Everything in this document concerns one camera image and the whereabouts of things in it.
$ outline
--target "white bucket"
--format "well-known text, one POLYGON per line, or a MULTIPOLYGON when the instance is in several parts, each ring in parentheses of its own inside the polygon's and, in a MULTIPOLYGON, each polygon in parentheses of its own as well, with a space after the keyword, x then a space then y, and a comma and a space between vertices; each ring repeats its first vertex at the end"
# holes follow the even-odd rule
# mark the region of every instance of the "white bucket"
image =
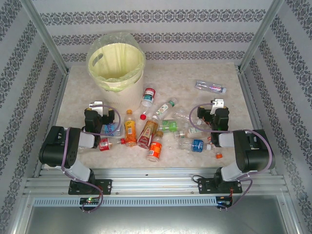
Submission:
POLYGON ((113 43, 97 49, 88 61, 88 69, 103 91, 104 102, 121 114, 135 111, 143 96, 144 55, 136 47, 126 43, 113 43), (108 78, 123 79, 107 82, 108 78))

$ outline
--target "beige surface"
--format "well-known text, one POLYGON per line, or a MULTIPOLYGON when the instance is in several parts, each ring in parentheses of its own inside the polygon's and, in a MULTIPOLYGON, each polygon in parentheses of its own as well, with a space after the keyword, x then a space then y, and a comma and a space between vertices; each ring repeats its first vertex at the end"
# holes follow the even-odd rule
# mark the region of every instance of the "beige surface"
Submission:
MULTIPOLYGON (((195 105, 224 98, 230 111, 229 130, 252 128, 238 77, 232 63, 225 64, 147 64, 144 69, 144 83, 155 87, 156 97, 153 108, 170 97, 178 99, 176 108, 190 111, 195 105), (214 81, 223 84, 227 92, 212 94, 194 88, 195 80, 214 81)), ((83 110, 90 102, 102 100, 101 91, 89 77, 85 66, 73 66, 68 78, 60 108, 57 126, 78 127, 84 125, 83 110)), ((134 112, 139 119, 140 110, 134 112)), ((137 136, 145 122, 137 121, 137 136)), ((168 168, 168 167, 220 167, 234 161, 234 149, 223 148, 223 158, 216 159, 213 151, 188 154, 177 149, 173 133, 164 135, 160 160, 157 163, 146 159, 147 151, 119 145, 109 151, 99 149, 80 150, 78 158, 89 168, 168 168)))

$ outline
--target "patterned wallpaper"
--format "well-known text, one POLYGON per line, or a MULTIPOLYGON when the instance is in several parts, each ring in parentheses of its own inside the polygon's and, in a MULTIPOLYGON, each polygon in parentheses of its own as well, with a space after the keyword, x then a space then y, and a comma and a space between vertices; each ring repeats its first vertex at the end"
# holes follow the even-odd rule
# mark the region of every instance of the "patterned wallpaper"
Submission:
POLYGON ((69 67, 84 65, 92 42, 116 31, 132 33, 148 62, 239 64, 271 2, 33 1, 69 67))
POLYGON ((18 0, 0 1, 0 234, 32 177, 61 74, 18 0))
POLYGON ((283 3, 245 71, 304 233, 312 233, 311 2, 283 3))

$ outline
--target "orange juice bottle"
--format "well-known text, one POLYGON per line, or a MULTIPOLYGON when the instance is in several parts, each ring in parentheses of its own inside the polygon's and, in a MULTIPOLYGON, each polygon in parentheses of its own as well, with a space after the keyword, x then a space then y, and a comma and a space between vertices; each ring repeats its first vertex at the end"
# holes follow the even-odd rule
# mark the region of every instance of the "orange juice bottle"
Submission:
POLYGON ((125 123, 126 146, 133 147, 137 145, 137 133, 136 133, 136 119, 132 115, 132 110, 127 110, 124 123, 125 123))

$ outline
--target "purple cable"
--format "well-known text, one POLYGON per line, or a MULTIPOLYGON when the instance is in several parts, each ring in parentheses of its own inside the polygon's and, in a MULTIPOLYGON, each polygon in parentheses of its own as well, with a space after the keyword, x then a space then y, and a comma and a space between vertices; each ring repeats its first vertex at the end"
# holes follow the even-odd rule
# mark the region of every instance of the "purple cable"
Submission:
MULTIPOLYGON (((115 130, 113 130, 113 131, 111 131, 111 132, 109 132, 109 133, 107 133, 107 134, 88 133, 88 132, 84 132, 84 133, 92 134, 92 135, 96 135, 96 136, 108 136, 109 134, 114 133, 114 132, 119 128, 119 126, 120 126, 120 124, 121 124, 121 118, 120 118, 119 112, 118 112, 115 108, 113 108, 113 107, 111 107, 111 106, 106 106, 106 105, 94 105, 93 107, 107 107, 107 108, 113 109, 113 110, 117 113, 117 115, 118 115, 118 117, 119 117, 118 126, 116 127, 115 130)), ((103 202, 103 199, 104 199, 104 197, 103 197, 103 192, 102 192, 102 190, 101 190, 98 186, 95 186, 94 184, 91 184, 91 183, 88 183, 88 182, 86 182, 86 181, 82 181, 82 180, 80 180, 80 179, 77 179, 77 178, 71 176, 70 174, 68 174, 68 173, 65 171, 64 166, 65 166, 66 155, 67 155, 69 131, 70 131, 70 127, 67 128, 67 131, 66 131, 65 145, 64 145, 64 154, 63 154, 62 165, 61 165, 60 168, 61 168, 62 172, 63 172, 67 177, 71 178, 72 180, 78 181, 78 182, 83 183, 83 184, 86 184, 86 185, 89 185, 89 186, 91 186, 91 187, 93 187, 93 188, 99 190, 99 196, 101 197, 101 201, 98 203, 98 205, 97 205, 96 207, 94 207, 92 210, 88 211, 88 213, 91 213, 91 212, 93 212, 93 211, 96 211, 96 210, 101 206, 101 204, 102 204, 102 202, 103 202)), ((82 209, 82 212, 85 212, 85 210, 83 209, 85 205, 86 205, 86 203, 83 203, 82 208, 81 208, 81 209, 82 209)))
MULTIPOLYGON (((197 105, 196 107, 194 107, 194 108, 191 110, 190 115, 189 115, 189 119, 190 119, 191 125, 192 125, 194 128, 196 128, 196 129, 198 129, 198 130, 200 130, 200 131, 208 132, 208 133, 232 133, 233 131, 215 131, 215 130, 200 129, 200 128, 198 128, 198 127, 192 122, 192 120, 191 120, 191 115, 192 115, 193 111, 194 111, 196 108, 198 108, 199 106, 207 106, 207 105, 213 105, 213 103, 204 103, 204 104, 200 104, 200 105, 197 105)), ((269 167, 270 167, 271 164, 272 164, 272 158, 273 158, 273 156, 272 156, 272 149, 271 149, 269 143, 266 141, 266 139, 265 139, 262 135, 260 135, 259 133, 255 132, 255 131, 253 131, 253 130, 250 130, 250 129, 243 129, 243 131, 253 133, 253 134, 255 134, 257 137, 259 137, 259 138, 263 141, 263 143, 265 144, 265 146, 268 148, 268 152, 269 152, 269 162, 268 162, 268 164, 266 165, 266 167, 265 167, 264 169, 262 169, 261 171, 259 171, 259 172, 250 172, 250 173, 241 175, 241 176, 239 176, 239 177, 237 178, 238 181, 250 181, 250 185, 249 185, 248 188, 245 190, 245 192, 243 193, 243 195, 237 200, 237 202, 236 202, 235 204, 233 204, 231 207, 235 206, 235 205, 245 196, 245 194, 249 191, 249 189, 251 188, 251 186, 252 186, 252 184, 253 184, 253 180, 250 179, 250 178, 247 178, 247 179, 244 179, 244 180, 241 180, 241 179, 243 179, 243 178, 245 178, 245 177, 247 177, 247 176, 249 177, 249 175, 256 175, 256 174, 263 173, 264 171, 266 171, 267 169, 269 169, 269 167)))

